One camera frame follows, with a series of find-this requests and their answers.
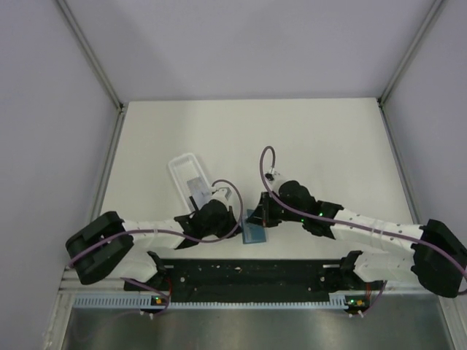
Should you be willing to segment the blue leather card holder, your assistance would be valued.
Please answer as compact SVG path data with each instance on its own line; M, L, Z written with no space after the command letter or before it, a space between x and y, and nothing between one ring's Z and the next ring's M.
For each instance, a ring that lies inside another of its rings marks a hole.
M262 226L247 222L247 218L253 213L252 209L246 210L242 219L242 243L243 244L262 244L266 243L266 231Z

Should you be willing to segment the white plastic basket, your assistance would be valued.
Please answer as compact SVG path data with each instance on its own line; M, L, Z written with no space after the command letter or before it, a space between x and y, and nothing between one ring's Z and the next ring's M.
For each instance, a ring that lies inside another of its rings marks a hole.
M188 212L193 212L196 209L200 209L194 203L193 198L190 197L187 181L200 176L206 181L210 187L210 190L211 185L208 182L197 157L193 153L185 153L175 157L169 161L168 169Z

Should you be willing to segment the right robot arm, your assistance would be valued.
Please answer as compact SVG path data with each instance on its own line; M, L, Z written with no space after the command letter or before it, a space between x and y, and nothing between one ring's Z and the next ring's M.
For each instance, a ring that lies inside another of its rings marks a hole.
M444 298L460 296L466 272L466 248L443 223L431 219L425 225L406 225L365 217L337 203L315 199L295 180L270 183L247 222L273 228L297 222L313 236L349 241L374 252L350 252L340 271L342 283L351 289L364 282L419 283Z

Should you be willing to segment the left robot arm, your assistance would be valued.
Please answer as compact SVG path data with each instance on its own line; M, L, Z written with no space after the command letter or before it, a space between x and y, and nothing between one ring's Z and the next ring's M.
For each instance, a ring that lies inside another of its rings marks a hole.
M168 276L162 251L216 244L241 233L241 222L216 199L165 221L133 222L108 211L68 239L69 267L83 285L112 278L124 280L126 289L157 289Z

